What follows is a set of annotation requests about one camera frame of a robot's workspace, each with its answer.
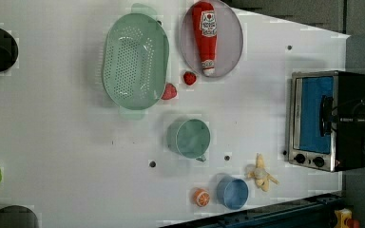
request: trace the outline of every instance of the yellow object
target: yellow object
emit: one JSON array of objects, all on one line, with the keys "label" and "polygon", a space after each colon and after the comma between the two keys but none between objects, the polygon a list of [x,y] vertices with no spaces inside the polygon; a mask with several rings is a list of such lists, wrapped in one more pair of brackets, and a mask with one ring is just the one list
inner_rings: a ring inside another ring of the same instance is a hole
[{"label": "yellow object", "polygon": [[346,225],[346,220],[352,218],[352,211],[349,209],[342,209],[339,211],[335,211],[337,217],[337,224],[335,228],[350,228]]},{"label": "yellow object", "polygon": [[266,172],[265,163],[263,162],[263,156],[261,154],[257,154],[256,168],[254,171],[247,174],[247,178],[255,178],[257,187],[260,187],[264,192],[269,190],[269,181],[279,184],[278,180]]}]

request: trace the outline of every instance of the oven window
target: oven window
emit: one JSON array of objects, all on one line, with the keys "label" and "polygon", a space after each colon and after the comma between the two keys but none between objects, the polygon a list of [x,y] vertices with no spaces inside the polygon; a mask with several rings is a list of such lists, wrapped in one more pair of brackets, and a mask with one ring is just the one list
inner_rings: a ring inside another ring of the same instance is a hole
[{"label": "oven window", "polygon": [[301,126],[299,149],[329,154],[331,136],[321,136],[320,108],[324,97],[333,97],[334,78],[303,78],[301,89]]}]

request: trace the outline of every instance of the gray floor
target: gray floor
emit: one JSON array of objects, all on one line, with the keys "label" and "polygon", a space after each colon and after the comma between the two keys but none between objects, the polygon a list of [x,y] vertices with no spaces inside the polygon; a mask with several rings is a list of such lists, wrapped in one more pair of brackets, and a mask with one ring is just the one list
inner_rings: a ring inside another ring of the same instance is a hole
[{"label": "gray floor", "polygon": [[[365,74],[365,0],[224,0],[231,7],[350,34],[346,68]],[[344,195],[365,227],[365,168],[344,172]]]}]

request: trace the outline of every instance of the ketchup label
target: ketchup label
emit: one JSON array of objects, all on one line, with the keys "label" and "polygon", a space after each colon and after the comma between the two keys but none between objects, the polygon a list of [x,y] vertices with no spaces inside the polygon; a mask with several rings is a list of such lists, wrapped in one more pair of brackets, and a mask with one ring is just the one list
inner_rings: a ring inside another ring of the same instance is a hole
[{"label": "ketchup label", "polygon": [[216,35],[216,19],[213,10],[203,11],[201,15],[200,30],[202,35],[212,37]]},{"label": "ketchup label", "polygon": [[213,68],[215,67],[215,61],[213,60],[205,60],[202,62],[202,68]]}]

